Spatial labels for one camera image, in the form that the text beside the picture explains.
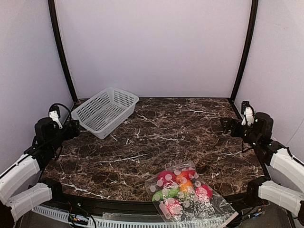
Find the green toy cucumber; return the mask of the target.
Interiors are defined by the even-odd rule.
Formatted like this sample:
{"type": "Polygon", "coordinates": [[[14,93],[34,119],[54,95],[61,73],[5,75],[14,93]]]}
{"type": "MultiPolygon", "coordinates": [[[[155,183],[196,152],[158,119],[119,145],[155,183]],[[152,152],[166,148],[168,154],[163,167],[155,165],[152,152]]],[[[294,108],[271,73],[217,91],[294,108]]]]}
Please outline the green toy cucumber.
{"type": "Polygon", "coordinates": [[[175,198],[177,197],[178,192],[179,192],[179,188],[162,189],[153,195],[152,201],[160,201],[167,198],[175,198]]]}

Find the red toy apple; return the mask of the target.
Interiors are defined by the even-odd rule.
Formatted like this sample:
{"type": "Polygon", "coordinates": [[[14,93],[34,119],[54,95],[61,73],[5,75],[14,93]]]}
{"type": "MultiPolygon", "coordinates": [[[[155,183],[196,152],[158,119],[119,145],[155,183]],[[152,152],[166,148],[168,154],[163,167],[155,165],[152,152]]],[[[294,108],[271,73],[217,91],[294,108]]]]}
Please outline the red toy apple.
{"type": "Polygon", "coordinates": [[[201,185],[195,189],[199,201],[207,201],[213,197],[213,189],[208,185],[201,185]]]}

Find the red orange toy mango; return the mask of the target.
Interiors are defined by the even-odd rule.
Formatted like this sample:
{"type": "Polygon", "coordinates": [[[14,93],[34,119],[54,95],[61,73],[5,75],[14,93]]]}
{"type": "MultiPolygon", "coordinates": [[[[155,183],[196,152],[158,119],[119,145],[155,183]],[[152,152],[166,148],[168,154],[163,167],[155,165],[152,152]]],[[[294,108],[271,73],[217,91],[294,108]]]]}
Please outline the red orange toy mango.
{"type": "Polygon", "coordinates": [[[177,183],[182,183],[182,178],[185,178],[187,180],[191,180],[195,176],[195,169],[192,167],[183,168],[180,172],[180,174],[176,175],[176,181],[177,183]]]}

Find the dark red toy fruit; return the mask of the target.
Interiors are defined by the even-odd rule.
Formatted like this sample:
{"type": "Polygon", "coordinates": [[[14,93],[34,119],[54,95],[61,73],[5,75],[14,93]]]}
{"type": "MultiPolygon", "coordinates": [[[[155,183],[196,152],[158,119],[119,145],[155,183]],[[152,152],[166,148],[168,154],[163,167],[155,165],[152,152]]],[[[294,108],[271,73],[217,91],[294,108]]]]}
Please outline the dark red toy fruit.
{"type": "Polygon", "coordinates": [[[177,199],[168,198],[165,202],[165,206],[172,216],[179,215],[182,212],[181,203],[177,199]]]}

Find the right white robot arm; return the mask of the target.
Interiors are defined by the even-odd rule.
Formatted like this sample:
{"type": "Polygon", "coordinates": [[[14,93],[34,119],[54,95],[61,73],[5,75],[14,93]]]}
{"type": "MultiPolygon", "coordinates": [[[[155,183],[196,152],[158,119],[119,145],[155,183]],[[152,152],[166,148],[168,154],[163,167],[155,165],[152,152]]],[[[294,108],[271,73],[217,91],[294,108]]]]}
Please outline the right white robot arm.
{"type": "Polygon", "coordinates": [[[251,207],[270,201],[291,212],[304,223],[304,163],[289,147],[272,139],[273,119],[258,112],[244,120],[221,118],[224,133],[241,138],[254,150],[264,175],[250,181],[243,200],[251,207]]]}

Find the green orange toy mango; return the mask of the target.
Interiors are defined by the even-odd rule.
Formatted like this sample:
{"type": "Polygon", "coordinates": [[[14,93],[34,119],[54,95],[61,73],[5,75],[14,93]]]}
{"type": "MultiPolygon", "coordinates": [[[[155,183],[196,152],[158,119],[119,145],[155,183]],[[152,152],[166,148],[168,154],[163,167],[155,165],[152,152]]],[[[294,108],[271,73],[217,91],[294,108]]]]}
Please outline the green orange toy mango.
{"type": "Polygon", "coordinates": [[[194,191],[194,187],[193,184],[190,180],[186,179],[186,181],[182,182],[180,184],[180,191],[181,192],[193,192],[194,191]]]}

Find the clear dotted zip top bag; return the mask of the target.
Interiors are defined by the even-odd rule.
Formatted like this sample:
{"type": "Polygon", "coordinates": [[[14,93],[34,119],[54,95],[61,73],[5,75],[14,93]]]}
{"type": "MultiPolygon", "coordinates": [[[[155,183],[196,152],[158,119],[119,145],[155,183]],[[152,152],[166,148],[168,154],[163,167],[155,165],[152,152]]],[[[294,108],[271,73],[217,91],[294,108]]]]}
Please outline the clear dotted zip top bag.
{"type": "MultiPolygon", "coordinates": [[[[160,201],[152,201],[152,203],[157,208],[163,221],[166,224],[175,224],[176,228],[224,228],[238,216],[238,212],[215,190],[213,190],[213,197],[210,200],[199,201],[198,196],[195,194],[195,189],[201,185],[208,184],[199,177],[194,162],[186,161],[171,166],[164,171],[171,171],[177,175],[180,174],[183,168],[188,167],[192,167],[196,171],[194,178],[190,180],[193,184],[194,191],[188,193],[179,191],[177,197],[174,198],[177,199],[182,206],[181,214],[172,216],[169,213],[165,206],[168,198],[160,201]]],[[[153,195],[162,189],[180,188],[180,183],[177,183],[177,181],[162,186],[162,183],[157,182],[159,173],[145,181],[145,187],[151,200],[153,195]]]]}

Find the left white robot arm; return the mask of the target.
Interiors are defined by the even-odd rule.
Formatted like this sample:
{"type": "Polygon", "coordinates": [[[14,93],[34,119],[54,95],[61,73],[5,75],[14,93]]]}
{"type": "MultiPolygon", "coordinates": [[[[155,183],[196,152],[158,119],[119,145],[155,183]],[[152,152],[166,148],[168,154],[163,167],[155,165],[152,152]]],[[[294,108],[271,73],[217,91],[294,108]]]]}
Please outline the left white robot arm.
{"type": "Polygon", "coordinates": [[[80,134],[79,121],[70,120],[60,126],[50,117],[35,124],[32,145],[0,176],[0,226],[12,228],[20,217],[36,206],[62,197],[62,185],[50,178],[16,194],[16,190],[29,178],[44,170],[49,162],[57,158],[56,151],[62,143],[80,134]]]}

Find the red toy orange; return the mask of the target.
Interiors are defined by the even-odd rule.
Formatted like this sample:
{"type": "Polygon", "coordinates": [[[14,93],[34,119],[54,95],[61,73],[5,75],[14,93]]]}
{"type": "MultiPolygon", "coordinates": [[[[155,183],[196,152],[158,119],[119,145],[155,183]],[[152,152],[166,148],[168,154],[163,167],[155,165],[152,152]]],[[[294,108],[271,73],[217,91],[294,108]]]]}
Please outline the red toy orange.
{"type": "Polygon", "coordinates": [[[162,186],[172,184],[176,181],[176,175],[171,171],[162,171],[157,177],[157,182],[162,183],[162,186]]]}

